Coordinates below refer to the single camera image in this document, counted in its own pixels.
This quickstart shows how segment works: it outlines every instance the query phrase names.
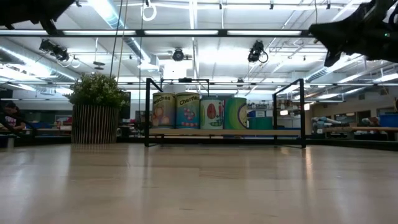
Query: black machinery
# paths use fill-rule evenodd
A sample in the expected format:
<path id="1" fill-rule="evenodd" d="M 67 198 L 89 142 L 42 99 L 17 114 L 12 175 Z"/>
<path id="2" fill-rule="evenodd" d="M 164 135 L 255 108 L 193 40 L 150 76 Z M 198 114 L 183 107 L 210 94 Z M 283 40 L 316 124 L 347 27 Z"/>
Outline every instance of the black machinery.
<path id="1" fill-rule="evenodd" d="M 339 61 L 341 53 L 358 53 L 367 60 L 398 62 L 398 6 L 383 22 L 387 11 L 397 0 L 372 0 L 359 5 L 357 10 L 342 21 L 312 24 L 309 32 L 327 49 L 325 66 Z"/>
<path id="2" fill-rule="evenodd" d="M 0 0 L 0 26 L 13 30 L 18 22 L 40 23 L 50 35 L 59 34 L 53 22 L 72 5 L 75 0 Z"/>

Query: wooden floor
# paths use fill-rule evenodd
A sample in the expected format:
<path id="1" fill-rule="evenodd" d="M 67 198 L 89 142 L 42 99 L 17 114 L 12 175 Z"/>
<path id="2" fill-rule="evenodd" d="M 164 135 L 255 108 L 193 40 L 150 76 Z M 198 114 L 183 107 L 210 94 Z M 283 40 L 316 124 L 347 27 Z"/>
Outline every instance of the wooden floor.
<path id="1" fill-rule="evenodd" d="M 312 146 L 0 152 L 0 223 L 396 223 L 398 153 Z"/>

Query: cylindrical container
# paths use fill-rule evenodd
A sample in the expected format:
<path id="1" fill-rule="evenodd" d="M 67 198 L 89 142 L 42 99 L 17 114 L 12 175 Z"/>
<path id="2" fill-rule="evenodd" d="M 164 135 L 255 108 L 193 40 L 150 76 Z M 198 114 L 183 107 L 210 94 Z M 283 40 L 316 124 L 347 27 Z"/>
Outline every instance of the cylindrical container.
<path id="1" fill-rule="evenodd" d="M 173 93 L 154 93 L 152 107 L 153 128 L 175 127 L 175 95 Z"/>
<path id="2" fill-rule="evenodd" d="M 245 98 L 230 98 L 225 103 L 225 129 L 247 129 L 248 106 Z"/>
<path id="3" fill-rule="evenodd" d="M 274 129 L 273 120 L 271 117 L 265 118 L 249 118 L 250 130 L 272 130 Z"/>
<path id="4" fill-rule="evenodd" d="M 200 129 L 223 129 L 223 101 L 206 98 L 200 101 Z"/>
<path id="5" fill-rule="evenodd" d="M 108 106 L 73 105 L 73 144 L 116 143 L 119 109 Z"/>
<path id="6" fill-rule="evenodd" d="M 198 93 L 177 94 L 177 128 L 199 129 L 200 127 L 200 95 Z"/>

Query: potted plant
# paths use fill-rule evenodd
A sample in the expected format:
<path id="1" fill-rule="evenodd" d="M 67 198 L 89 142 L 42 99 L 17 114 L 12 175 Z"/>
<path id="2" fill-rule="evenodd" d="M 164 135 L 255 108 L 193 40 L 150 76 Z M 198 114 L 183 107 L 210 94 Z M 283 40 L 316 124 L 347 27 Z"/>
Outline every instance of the potted plant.
<path id="1" fill-rule="evenodd" d="M 115 143 L 119 110 L 127 102 L 114 77 L 82 75 L 70 89 L 64 96 L 73 104 L 72 143 Z"/>

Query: wooden plank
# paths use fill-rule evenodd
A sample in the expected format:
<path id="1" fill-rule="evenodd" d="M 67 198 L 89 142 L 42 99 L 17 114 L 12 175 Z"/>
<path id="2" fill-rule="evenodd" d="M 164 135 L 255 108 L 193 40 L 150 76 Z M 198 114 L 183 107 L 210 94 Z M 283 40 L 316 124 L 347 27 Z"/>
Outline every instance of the wooden plank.
<path id="1" fill-rule="evenodd" d="M 150 129 L 149 134 L 178 134 L 178 135 L 300 135 L 300 130 L 208 130 L 208 129 Z"/>
<path id="2" fill-rule="evenodd" d="M 351 131 L 394 131 L 398 132 L 398 128 L 388 127 L 334 127 L 325 128 L 324 132 L 351 132 Z"/>

